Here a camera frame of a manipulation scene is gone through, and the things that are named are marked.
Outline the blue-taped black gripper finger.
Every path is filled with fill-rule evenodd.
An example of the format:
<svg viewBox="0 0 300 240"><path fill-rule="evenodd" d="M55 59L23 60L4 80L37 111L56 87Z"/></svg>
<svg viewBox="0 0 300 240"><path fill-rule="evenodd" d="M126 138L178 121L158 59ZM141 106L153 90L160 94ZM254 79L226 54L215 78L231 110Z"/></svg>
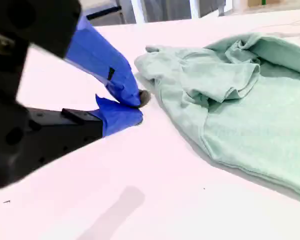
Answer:
<svg viewBox="0 0 300 240"><path fill-rule="evenodd" d="M12 21L24 39L94 76L120 103L149 102L128 60L92 26L78 0L14 0Z"/></svg>
<svg viewBox="0 0 300 240"><path fill-rule="evenodd" d="M31 108L27 129L27 170L45 164L143 121L142 112L96 96L98 109L61 111Z"/></svg>

